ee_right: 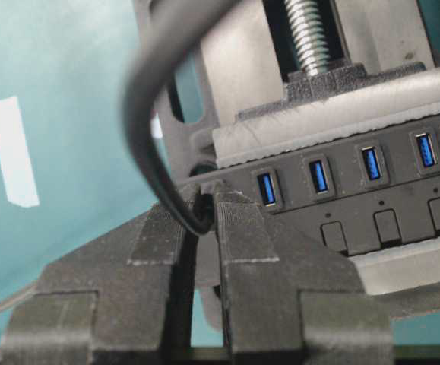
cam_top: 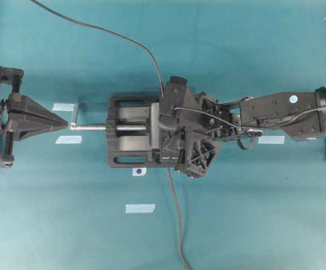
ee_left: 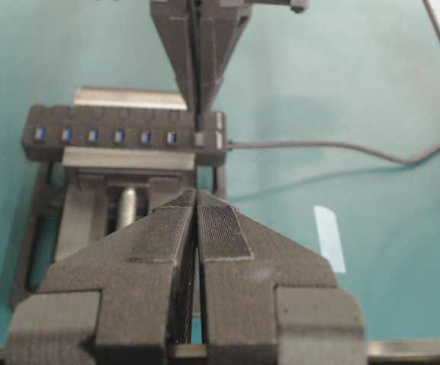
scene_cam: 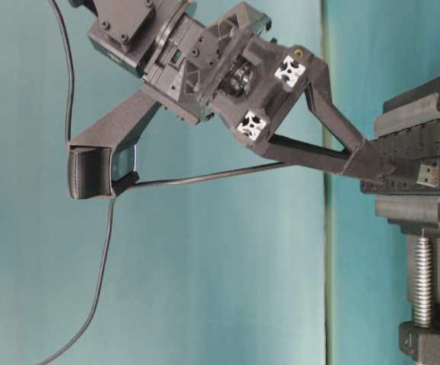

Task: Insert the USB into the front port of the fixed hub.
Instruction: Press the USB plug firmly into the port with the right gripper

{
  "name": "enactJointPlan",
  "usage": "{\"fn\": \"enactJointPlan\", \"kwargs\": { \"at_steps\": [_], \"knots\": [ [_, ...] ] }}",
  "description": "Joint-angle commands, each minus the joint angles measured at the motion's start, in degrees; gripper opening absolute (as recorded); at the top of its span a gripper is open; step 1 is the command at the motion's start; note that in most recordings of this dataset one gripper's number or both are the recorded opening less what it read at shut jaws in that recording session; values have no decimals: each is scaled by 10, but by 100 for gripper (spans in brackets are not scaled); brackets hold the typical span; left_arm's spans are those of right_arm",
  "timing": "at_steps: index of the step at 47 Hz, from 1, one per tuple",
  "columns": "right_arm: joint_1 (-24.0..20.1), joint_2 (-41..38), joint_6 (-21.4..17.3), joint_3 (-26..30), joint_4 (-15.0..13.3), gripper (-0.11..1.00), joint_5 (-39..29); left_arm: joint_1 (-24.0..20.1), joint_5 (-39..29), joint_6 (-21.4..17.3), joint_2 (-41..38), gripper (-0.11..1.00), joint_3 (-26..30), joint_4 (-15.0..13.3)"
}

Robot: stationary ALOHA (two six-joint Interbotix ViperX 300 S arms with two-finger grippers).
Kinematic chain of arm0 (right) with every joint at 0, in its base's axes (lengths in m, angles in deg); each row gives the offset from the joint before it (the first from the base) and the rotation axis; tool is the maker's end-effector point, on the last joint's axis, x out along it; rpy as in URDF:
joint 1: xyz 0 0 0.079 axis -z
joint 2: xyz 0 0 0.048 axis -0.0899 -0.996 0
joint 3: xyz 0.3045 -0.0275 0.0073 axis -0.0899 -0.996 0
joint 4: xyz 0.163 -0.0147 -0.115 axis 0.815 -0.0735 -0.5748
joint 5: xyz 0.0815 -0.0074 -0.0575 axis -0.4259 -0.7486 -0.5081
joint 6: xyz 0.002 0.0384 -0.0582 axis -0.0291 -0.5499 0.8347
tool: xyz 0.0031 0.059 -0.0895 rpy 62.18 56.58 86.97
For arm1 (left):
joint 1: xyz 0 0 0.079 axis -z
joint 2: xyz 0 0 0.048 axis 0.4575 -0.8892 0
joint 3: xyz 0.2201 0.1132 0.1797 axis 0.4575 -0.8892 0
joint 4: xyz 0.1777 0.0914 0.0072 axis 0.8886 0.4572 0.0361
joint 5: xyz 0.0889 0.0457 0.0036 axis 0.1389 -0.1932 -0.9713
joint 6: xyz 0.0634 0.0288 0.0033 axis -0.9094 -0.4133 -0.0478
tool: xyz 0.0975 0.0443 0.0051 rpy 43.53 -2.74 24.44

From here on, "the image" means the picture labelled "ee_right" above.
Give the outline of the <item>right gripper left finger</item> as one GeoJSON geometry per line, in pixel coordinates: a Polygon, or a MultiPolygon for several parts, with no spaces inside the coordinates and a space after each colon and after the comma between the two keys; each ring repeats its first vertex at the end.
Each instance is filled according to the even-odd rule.
{"type": "Polygon", "coordinates": [[[162,205],[47,265],[4,364],[163,364],[190,345],[198,239],[162,205]]]}

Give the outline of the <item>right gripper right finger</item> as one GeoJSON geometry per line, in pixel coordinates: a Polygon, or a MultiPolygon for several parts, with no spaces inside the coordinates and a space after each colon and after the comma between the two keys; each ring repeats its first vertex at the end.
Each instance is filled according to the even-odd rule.
{"type": "Polygon", "coordinates": [[[224,182],[214,184],[213,198],[233,363],[394,362],[388,314],[349,259],[224,182]]]}

